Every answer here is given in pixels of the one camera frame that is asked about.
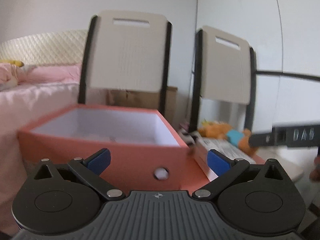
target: open box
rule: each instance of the open box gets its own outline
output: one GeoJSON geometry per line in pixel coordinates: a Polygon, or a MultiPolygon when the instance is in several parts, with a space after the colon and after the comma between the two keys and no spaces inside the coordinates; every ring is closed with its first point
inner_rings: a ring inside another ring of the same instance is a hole
{"type": "Polygon", "coordinates": [[[18,139],[23,158],[34,163],[65,163],[108,148],[111,164],[101,177],[124,192],[180,189],[188,154],[157,110],[116,106],[71,106],[23,127],[18,139]],[[157,168],[168,178],[156,179],[157,168]]]}

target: gray ribbed plate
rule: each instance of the gray ribbed plate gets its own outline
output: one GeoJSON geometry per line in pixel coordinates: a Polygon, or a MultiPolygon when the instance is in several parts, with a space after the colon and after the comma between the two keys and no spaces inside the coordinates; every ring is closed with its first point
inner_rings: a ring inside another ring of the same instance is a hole
{"type": "Polygon", "coordinates": [[[295,233],[258,237],[227,225],[209,202],[196,201],[186,191],[132,191],[124,200],[108,202],[97,218],[78,231],[38,236],[20,231],[15,240],[237,240],[302,239],[295,233]]]}

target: black horizontal trim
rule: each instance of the black horizontal trim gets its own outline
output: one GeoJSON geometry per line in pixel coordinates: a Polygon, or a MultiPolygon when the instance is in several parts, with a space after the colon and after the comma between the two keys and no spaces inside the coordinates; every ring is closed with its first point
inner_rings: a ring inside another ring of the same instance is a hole
{"type": "Polygon", "coordinates": [[[311,81],[320,82],[320,77],[303,75],[303,74],[294,74],[294,73],[283,73],[279,71],[260,71],[255,72],[256,75],[265,75],[265,76],[278,76],[278,77],[292,77],[292,78],[301,78],[311,81]]]}

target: quilted headboard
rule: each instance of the quilted headboard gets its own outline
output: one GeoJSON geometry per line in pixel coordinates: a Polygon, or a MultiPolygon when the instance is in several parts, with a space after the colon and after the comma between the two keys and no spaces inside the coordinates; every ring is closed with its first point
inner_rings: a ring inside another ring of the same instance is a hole
{"type": "Polygon", "coordinates": [[[72,65],[82,62],[87,30],[41,33],[0,44],[0,60],[27,65],[72,65]]]}

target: cardboard box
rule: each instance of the cardboard box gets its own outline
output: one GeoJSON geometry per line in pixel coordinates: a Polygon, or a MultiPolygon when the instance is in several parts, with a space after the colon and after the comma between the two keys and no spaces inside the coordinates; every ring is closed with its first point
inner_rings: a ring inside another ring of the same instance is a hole
{"type": "Polygon", "coordinates": [[[101,177],[124,192],[179,190],[188,146],[157,110],[75,105],[43,117],[18,131],[24,159],[66,163],[101,148],[111,164],[101,177]],[[157,168],[169,171],[157,180],[157,168]]]}
{"type": "MultiPolygon", "coordinates": [[[[176,109],[177,87],[167,87],[164,117],[172,124],[176,109]]],[[[160,93],[129,90],[111,90],[112,99],[107,96],[108,105],[158,109],[160,93]]]]}

